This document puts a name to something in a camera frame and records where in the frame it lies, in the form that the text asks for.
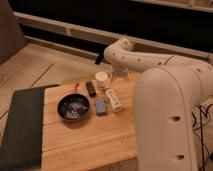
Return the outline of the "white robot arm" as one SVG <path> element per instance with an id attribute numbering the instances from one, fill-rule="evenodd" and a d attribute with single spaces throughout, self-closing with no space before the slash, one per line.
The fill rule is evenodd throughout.
<path id="1" fill-rule="evenodd" d="M 135 52 L 121 38 L 104 50 L 115 76 L 140 73 L 133 91 L 140 171 L 198 171 L 192 109 L 213 95 L 213 64 L 174 54 Z"/>

